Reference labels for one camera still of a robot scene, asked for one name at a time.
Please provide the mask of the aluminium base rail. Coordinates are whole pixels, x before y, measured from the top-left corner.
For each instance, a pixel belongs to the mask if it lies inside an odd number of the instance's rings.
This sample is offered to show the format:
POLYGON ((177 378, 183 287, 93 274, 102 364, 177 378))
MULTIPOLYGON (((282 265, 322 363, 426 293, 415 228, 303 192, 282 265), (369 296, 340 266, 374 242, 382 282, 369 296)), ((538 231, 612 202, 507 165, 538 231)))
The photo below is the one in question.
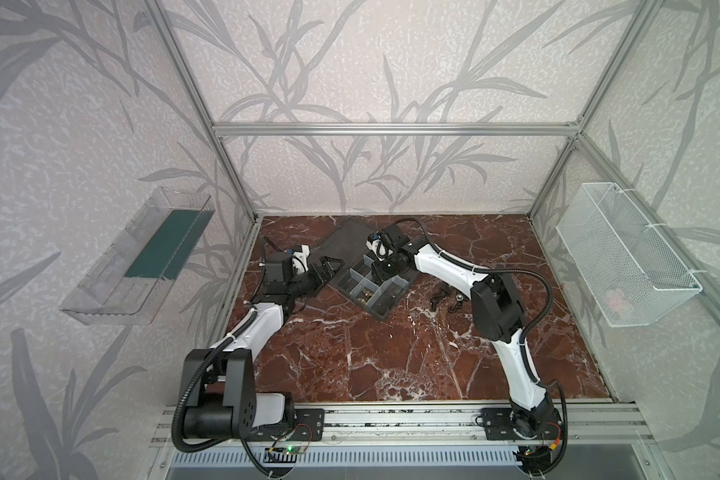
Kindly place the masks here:
MULTIPOLYGON (((531 445, 558 438, 552 426, 533 439, 518 436, 505 401, 313 402, 295 408, 312 414, 301 434, 313 446, 531 445)), ((643 444, 654 435, 634 403, 603 399, 567 402, 568 444, 643 444)))

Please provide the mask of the clear wall shelf green mat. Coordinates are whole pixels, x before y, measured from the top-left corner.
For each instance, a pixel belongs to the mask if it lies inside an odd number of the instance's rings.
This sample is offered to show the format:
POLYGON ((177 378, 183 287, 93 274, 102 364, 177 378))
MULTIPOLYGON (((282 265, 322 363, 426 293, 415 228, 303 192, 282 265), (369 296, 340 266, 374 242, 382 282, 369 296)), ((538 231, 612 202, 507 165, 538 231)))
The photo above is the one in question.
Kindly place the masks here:
POLYGON ((60 310, 88 326, 152 323, 214 213, 209 194, 156 188, 60 310))

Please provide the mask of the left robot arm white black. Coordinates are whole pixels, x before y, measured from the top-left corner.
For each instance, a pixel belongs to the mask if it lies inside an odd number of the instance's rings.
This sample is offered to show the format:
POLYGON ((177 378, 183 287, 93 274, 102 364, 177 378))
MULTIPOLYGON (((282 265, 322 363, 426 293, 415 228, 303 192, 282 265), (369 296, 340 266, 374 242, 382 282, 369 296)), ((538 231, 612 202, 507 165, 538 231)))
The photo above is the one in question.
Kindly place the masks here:
POLYGON ((254 362, 286 324, 301 298, 317 295, 344 267, 339 258, 309 261, 305 245, 273 253, 240 323, 206 349, 185 357, 171 439, 177 450, 196 453, 224 441, 290 433, 296 413, 288 393, 259 393, 254 362))

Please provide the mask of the grey compartment organizer box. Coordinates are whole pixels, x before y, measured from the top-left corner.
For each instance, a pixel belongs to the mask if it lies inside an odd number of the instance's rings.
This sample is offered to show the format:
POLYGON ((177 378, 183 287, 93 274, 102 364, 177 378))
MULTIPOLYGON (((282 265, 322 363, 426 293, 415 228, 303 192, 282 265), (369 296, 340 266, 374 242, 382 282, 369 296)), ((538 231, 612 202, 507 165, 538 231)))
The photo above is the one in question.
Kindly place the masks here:
POLYGON ((347 217, 312 252, 318 257, 343 260, 343 266, 330 284, 372 317, 385 322, 392 309, 407 295, 419 273, 408 270, 385 281, 376 278, 373 256, 365 246, 365 240, 372 232, 373 228, 368 224, 347 217))

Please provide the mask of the small circuit board green led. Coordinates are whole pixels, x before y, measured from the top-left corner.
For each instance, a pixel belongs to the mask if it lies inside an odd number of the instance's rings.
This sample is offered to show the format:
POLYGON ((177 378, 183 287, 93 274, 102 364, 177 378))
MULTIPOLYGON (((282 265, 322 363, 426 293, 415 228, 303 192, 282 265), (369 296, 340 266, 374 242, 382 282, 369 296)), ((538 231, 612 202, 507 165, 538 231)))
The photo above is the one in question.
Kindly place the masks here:
POLYGON ((275 463, 295 462, 295 458, 305 454, 307 450, 306 444, 272 446, 266 450, 266 458, 269 462, 275 463))

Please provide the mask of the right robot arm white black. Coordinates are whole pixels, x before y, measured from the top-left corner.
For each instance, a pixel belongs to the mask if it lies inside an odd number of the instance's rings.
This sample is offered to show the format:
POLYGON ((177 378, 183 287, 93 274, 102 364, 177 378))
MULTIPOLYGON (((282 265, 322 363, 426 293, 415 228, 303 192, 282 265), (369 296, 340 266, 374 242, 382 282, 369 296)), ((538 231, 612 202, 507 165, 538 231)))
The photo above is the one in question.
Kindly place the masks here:
POLYGON ((523 438, 533 438, 555 413, 549 386, 539 378, 528 351, 527 336, 551 310, 553 289, 546 278, 525 269, 488 268, 461 259, 432 241, 427 231, 411 239, 397 222, 371 233, 366 240, 372 272, 381 280, 414 269, 433 276, 462 293, 470 302, 477 331, 495 348, 509 386, 512 425, 523 438), (530 323, 513 276, 540 281, 547 297, 530 323))

